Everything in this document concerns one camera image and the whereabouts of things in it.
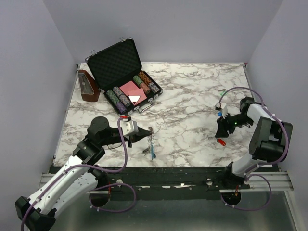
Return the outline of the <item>blue silver carabiner keyring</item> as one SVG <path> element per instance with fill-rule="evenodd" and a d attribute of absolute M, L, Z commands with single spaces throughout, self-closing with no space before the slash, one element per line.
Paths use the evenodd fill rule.
<path fill-rule="evenodd" d="M 151 133 L 151 135 L 148 136 L 148 147 L 149 147 L 149 151 L 150 151 L 150 154 L 151 154 L 151 160 L 154 160 L 156 158 L 156 155 L 154 153 L 154 142 L 155 142 L 154 130 L 153 130 L 152 127 L 148 127 L 148 130 Z"/>

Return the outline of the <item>red key tag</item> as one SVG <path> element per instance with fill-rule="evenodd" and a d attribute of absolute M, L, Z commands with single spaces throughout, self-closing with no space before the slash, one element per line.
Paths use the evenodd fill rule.
<path fill-rule="evenodd" d="M 221 138 L 217 138 L 217 142 L 221 144 L 222 146 L 226 146 L 226 142 Z"/>

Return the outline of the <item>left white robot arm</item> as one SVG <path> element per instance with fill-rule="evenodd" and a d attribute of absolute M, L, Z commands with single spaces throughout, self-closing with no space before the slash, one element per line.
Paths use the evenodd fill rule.
<path fill-rule="evenodd" d="M 109 126 L 108 119 L 103 116 L 92 120 L 87 129 L 87 135 L 77 145 L 66 164 L 45 184 L 30 197 L 21 196 L 16 202 L 16 212 L 21 223 L 21 230 L 27 226 L 34 229 L 38 223 L 46 220 L 53 222 L 50 212 L 56 200 L 71 186 L 75 180 L 85 173 L 91 173 L 90 184 L 96 190 L 102 190 L 107 179 L 100 173 L 119 173 L 128 162 L 127 148 L 132 143 L 148 137 L 151 132 L 138 127 L 129 116 L 122 116 L 117 121 L 117 128 Z M 105 154 L 104 146 L 121 143 L 124 148 L 124 164 L 116 170 L 109 170 L 96 165 Z"/>

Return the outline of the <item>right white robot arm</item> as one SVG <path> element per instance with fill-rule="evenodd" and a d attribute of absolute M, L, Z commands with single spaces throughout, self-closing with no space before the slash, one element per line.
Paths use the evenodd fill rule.
<path fill-rule="evenodd" d="M 227 138 L 237 127 L 256 125 L 248 147 L 248 153 L 237 161 L 231 162 L 221 177 L 222 185 L 228 189 L 241 185 L 245 177 L 265 165 L 282 162 L 288 152 L 293 125 L 269 115 L 267 107 L 251 97 L 240 100 L 239 113 L 230 115 L 227 106 L 217 103 L 221 112 L 217 119 L 215 138 Z"/>

